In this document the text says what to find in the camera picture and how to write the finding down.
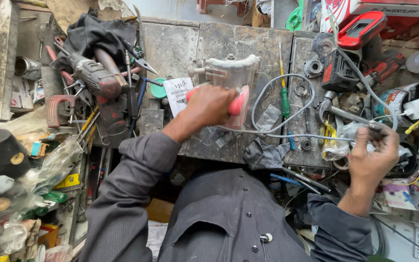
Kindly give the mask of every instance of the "red and white box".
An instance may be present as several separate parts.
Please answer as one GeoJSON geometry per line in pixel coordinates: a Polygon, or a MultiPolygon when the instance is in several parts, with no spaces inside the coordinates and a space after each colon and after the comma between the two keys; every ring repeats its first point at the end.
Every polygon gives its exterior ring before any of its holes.
{"type": "Polygon", "coordinates": [[[419,0],[321,0],[320,32],[332,33],[328,6],[337,19],[339,29],[357,15],[369,11],[381,11],[387,16],[387,27],[381,32],[382,39],[390,39],[419,21],[419,0]]]}

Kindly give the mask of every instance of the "instruction manual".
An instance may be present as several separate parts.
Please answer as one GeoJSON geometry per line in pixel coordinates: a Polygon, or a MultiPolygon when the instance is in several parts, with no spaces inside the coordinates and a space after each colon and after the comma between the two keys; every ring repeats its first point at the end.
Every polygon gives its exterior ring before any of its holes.
{"type": "Polygon", "coordinates": [[[171,106],[172,115],[174,117],[187,107],[187,92],[193,89],[190,77],[176,78],[164,81],[164,89],[171,106]]]}

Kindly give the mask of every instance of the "shirt pocket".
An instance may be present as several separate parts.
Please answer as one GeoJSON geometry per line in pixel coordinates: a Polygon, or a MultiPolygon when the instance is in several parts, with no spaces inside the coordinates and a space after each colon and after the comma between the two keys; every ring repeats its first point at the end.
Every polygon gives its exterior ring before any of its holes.
{"type": "Polygon", "coordinates": [[[179,212],[177,221],[172,228],[167,246],[174,245],[183,233],[197,222],[206,222],[224,229],[230,237],[234,237],[234,214],[231,199],[227,196],[213,195],[187,205],[179,212]]]}

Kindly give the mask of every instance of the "hand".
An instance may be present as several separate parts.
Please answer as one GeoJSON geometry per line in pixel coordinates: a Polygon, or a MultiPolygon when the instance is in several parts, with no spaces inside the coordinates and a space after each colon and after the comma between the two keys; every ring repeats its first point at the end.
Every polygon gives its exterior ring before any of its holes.
{"type": "Polygon", "coordinates": [[[349,157],[350,189],[357,194],[373,194],[381,179],[399,161],[399,135],[387,125],[380,124],[382,139],[377,141],[368,128],[359,128],[355,147],[349,157]],[[368,152],[370,141],[375,152],[368,152]]]}
{"type": "Polygon", "coordinates": [[[379,127],[380,140],[374,139],[375,134],[370,134],[368,128],[358,129],[355,147],[349,157],[352,181],[337,206],[352,215],[369,215],[376,187],[399,161],[399,135],[386,125],[380,124],[379,127]],[[367,151],[368,141],[375,147],[375,152],[367,151]]]}
{"type": "Polygon", "coordinates": [[[201,85],[189,99],[187,107],[162,132],[181,143],[205,126],[225,124],[229,120],[229,105],[236,96],[235,89],[201,85]]]}

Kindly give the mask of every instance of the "green screwdriver handle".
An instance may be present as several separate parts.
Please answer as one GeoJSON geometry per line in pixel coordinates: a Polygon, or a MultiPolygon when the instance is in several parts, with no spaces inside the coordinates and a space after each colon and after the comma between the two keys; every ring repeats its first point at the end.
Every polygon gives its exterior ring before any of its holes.
{"type": "Polygon", "coordinates": [[[282,99],[282,115],[285,118],[290,116],[290,104],[287,98],[287,87],[281,88],[281,99],[282,99]]]}

